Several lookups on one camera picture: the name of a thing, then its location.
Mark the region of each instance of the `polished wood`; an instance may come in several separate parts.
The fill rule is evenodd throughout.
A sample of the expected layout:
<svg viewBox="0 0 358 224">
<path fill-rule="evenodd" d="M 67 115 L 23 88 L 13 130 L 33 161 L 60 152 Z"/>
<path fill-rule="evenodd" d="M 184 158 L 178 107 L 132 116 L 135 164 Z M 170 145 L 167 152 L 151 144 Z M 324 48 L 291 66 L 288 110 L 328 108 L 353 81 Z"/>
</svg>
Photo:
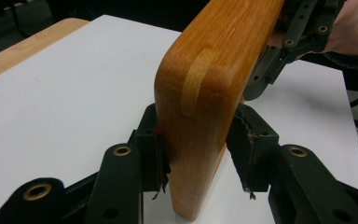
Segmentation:
<svg viewBox="0 0 358 224">
<path fill-rule="evenodd" d="M 194 220 L 200 211 L 241 93 L 282 4 L 212 0 L 161 62 L 158 126 L 172 168 L 173 209 L 182 217 Z"/>
<path fill-rule="evenodd" d="M 89 23 L 80 19 L 65 19 L 28 37 L 20 43 L 0 52 L 0 74 L 33 56 L 42 49 Z"/>
</svg>

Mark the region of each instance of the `floor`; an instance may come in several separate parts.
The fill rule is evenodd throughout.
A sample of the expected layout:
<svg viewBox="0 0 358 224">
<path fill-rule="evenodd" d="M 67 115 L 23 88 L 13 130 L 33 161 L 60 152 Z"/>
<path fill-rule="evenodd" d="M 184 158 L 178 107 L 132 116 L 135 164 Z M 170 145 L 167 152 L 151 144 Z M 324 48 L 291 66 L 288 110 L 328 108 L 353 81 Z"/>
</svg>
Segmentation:
<svg viewBox="0 0 358 224">
<path fill-rule="evenodd" d="M 33 35 L 38 31 L 53 24 L 48 4 L 45 0 L 28 0 L 27 4 L 20 4 L 16 7 L 21 23 L 21 29 L 27 35 Z M 0 51 L 6 49 L 25 37 L 16 29 L 10 10 L 0 15 Z M 358 92 L 348 91 L 350 101 L 358 98 Z M 355 119 L 358 119 L 358 106 L 352 109 Z"/>
</svg>

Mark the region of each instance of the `white surface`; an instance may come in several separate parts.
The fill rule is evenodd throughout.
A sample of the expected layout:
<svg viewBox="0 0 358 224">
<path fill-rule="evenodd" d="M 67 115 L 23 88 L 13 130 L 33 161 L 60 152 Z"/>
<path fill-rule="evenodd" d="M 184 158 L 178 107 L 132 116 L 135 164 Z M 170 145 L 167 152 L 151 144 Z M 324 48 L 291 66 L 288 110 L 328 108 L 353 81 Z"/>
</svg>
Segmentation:
<svg viewBox="0 0 358 224">
<path fill-rule="evenodd" d="M 154 102 L 154 76 L 178 35 L 104 16 L 0 75 L 0 206 L 32 179 L 68 186 L 96 172 Z M 308 147 L 358 188 L 358 139 L 339 72 L 293 63 L 249 105 L 282 145 Z M 195 223 L 273 223 L 267 193 L 256 196 L 241 191 L 225 155 Z M 186 223 L 169 194 L 145 197 L 145 223 Z"/>
</svg>

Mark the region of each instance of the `wooden table edge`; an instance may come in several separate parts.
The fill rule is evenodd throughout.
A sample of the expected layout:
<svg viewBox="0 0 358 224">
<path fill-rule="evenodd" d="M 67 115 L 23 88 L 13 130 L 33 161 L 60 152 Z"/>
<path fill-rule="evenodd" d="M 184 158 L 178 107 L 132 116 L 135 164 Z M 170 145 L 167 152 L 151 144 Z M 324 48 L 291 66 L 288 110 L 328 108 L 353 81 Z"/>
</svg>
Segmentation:
<svg viewBox="0 0 358 224">
<path fill-rule="evenodd" d="M 25 61 L 42 49 L 50 46 L 75 30 L 89 23 L 81 19 L 69 18 L 59 21 L 45 30 L 32 35 L 12 47 L 0 52 L 0 74 Z"/>
</svg>

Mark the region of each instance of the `wooden object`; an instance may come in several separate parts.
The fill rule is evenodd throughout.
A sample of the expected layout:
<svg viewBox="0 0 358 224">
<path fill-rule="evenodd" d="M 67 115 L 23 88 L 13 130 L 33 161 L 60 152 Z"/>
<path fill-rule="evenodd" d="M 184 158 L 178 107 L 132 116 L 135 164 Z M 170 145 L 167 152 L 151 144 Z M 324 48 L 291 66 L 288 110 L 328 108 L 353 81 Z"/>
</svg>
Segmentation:
<svg viewBox="0 0 358 224">
<path fill-rule="evenodd" d="M 283 0 L 212 0 L 163 58 L 155 80 L 158 126 L 172 173 L 174 211 L 194 220 L 229 125 Z"/>
<path fill-rule="evenodd" d="M 42 49 L 71 34 L 89 23 L 80 19 L 59 21 L 49 28 L 28 37 L 20 43 L 0 52 L 0 74 L 21 63 Z"/>
</svg>

